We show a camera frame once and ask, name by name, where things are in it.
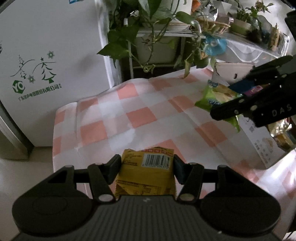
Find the green snack bag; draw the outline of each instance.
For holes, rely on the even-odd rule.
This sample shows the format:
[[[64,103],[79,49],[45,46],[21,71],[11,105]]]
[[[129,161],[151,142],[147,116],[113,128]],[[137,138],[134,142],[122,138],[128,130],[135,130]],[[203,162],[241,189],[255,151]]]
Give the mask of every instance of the green snack bag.
[[[195,103],[195,106],[210,112],[214,104],[222,104],[240,96],[241,94],[234,92],[228,87],[208,80],[207,86],[203,91],[203,97]],[[227,118],[224,121],[233,125],[237,132],[240,131],[236,116]]]

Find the refrigerator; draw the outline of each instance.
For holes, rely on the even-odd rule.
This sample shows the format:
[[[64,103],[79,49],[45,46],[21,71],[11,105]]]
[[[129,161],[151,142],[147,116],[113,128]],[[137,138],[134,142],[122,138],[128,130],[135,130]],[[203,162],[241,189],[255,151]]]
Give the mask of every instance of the refrigerator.
[[[34,146],[52,146],[58,108],[121,82],[119,68],[97,55],[107,43],[107,13],[95,0],[0,7],[0,101]]]

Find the checkered tablecloth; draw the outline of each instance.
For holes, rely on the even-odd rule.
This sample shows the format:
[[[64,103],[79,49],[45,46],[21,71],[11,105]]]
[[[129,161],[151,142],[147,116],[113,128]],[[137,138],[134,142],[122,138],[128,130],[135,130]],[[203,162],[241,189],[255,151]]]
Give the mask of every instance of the checkered tablecloth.
[[[98,96],[57,110],[53,136],[53,165],[76,169],[106,163],[124,149],[162,146],[175,150],[185,162],[216,169],[233,168],[275,196],[282,209],[275,233],[283,238],[296,210],[296,153],[292,151],[268,170],[243,131],[194,106],[211,79],[208,69],[192,69],[152,79],[133,79]],[[204,184],[201,197],[214,190]]]

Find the yellow snack packet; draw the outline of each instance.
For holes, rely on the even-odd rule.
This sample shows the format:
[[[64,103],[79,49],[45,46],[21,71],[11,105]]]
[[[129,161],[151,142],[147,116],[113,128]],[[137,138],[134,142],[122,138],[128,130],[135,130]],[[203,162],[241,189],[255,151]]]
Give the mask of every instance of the yellow snack packet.
[[[116,179],[115,197],[120,195],[173,195],[174,150],[154,147],[141,151],[124,150]]]

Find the green hexagon logo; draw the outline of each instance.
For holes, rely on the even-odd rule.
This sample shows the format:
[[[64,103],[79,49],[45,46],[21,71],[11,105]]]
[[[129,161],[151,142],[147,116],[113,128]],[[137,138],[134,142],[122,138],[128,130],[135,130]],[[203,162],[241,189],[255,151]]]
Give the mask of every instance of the green hexagon logo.
[[[12,84],[12,88],[15,91],[15,93],[22,94],[26,87],[23,85],[22,81],[15,80]]]

